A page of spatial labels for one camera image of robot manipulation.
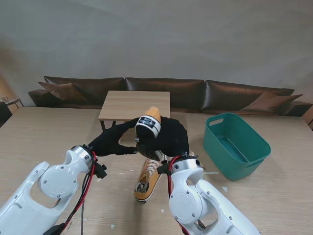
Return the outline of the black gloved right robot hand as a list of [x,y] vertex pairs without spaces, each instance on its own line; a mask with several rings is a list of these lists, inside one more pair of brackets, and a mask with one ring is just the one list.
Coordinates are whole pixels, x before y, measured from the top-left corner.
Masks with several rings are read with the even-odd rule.
[[162,155],[175,157],[190,153],[187,131],[176,119],[161,116],[158,120],[143,115],[135,126],[135,133],[136,147],[146,158],[160,161]]

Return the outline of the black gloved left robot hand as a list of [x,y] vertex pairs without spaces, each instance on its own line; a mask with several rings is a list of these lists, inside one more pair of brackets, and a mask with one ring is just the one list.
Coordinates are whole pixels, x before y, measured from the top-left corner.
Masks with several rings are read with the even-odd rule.
[[119,144],[121,137],[132,128],[138,121],[138,117],[123,124],[114,125],[105,132],[96,137],[88,147],[94,151],[96,156],[104,157],[107,155],[127,155],[136,154],[138,152],[136,147],[127,147]]

